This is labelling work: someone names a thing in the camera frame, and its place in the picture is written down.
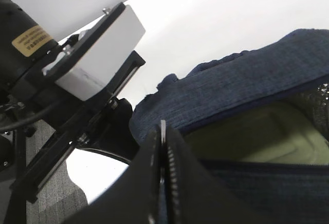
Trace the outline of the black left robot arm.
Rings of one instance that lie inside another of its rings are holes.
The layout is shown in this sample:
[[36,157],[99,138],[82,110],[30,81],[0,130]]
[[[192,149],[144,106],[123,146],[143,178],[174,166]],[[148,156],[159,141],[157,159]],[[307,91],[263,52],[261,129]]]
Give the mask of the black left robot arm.
[[145,28],[118,3],[64,44],[12,0],[1,0],[1,89],[31,116],[1,128],[43,120],[54,129],[10,189],[34,203],[45,183],[77,148],[130,163],[139,146],[128,122],[132,107],[118,94],[144,59],[135,47]]

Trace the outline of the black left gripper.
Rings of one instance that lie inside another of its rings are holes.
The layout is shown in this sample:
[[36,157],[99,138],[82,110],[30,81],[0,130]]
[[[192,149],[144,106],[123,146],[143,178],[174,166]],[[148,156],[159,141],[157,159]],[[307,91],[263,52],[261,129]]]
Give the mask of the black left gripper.
[[21,176],[11,185],[13,193],[34,203],[51,176],[74,149],[98,153],[129,164],[139,145],[129,129],[133,109],[118,92],[145,60],[136,52],[128,56],[110,83],[89,100],[47,140]]

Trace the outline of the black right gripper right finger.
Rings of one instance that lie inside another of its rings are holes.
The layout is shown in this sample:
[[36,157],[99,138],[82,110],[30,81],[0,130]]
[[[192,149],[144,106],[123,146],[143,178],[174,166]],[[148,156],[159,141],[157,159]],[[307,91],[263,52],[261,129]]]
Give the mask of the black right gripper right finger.
[[276,223],[217,182],[170,126],[164,127],[164,162],[169,223]]

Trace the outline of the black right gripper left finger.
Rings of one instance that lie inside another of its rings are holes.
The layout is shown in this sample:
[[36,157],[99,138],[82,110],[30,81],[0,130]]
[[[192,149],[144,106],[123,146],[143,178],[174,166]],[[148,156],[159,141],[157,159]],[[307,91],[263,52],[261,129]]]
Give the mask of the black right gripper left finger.
[[64,223],[158,223],[159,128],[149,131],[130,166],[100,197]]

